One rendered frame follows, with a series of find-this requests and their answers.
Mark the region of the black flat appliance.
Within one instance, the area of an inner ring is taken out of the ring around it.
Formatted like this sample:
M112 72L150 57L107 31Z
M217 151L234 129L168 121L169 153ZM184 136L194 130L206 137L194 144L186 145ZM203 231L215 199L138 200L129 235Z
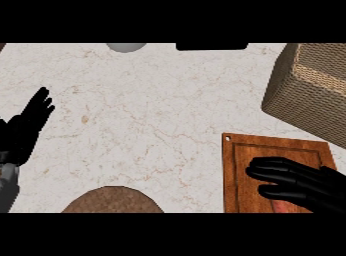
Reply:
M245 50L249 43L177 43L180 51L233 51Z

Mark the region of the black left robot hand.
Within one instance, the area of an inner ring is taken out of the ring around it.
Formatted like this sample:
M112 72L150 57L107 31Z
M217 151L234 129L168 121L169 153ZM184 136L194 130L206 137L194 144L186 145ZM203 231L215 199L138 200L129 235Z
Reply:
M23 113L10 121L0 118L0 167L26 164L32 156L39 133L56 110L50 90L42 87L32 97Z

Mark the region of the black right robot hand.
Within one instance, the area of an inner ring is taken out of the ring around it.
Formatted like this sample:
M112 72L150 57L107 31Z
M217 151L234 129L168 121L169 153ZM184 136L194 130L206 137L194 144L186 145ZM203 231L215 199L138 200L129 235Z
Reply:
M255 157L246 174L265 181L258 188L265 198L314 213L346 214L346 175L330 167L315 169L284 157Z

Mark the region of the reddish sweet potato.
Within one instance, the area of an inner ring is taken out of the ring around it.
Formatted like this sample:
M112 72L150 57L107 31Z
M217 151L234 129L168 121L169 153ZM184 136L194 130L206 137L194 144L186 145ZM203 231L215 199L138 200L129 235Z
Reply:
M274 211L277 213L290 213L292 212L292 205L287 201L274 200L273 205L274 205Z

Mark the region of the tan wicker basket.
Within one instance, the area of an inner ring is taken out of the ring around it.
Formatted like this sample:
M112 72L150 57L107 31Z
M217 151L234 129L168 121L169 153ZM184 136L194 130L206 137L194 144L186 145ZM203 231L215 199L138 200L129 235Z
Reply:
M262 110L346 149L346 43L286 45Z

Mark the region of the brown round wooden object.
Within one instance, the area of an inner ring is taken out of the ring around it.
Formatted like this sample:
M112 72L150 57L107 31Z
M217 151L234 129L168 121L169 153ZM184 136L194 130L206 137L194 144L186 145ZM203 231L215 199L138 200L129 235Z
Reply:
M156 201L137 189L106 186L87 192L64 213L162 213Z

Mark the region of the grey round object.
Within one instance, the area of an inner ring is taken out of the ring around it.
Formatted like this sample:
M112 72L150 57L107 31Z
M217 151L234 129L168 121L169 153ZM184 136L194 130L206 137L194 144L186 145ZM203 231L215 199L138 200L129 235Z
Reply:
M121 53L131 53L146 47L146 43L109 43L107 46L112 50Z

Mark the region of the brown wooden cutting board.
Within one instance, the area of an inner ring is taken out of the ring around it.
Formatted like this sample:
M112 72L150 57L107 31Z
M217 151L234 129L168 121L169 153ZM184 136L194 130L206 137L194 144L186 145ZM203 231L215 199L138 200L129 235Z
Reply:
M277 213L273 201L258 192L264 181L246 174L255 157L279 156L320 168L336 169L327 142L256 135L222 134L224 157L224 208L227 213ZM310 213L293 203L290 213Z

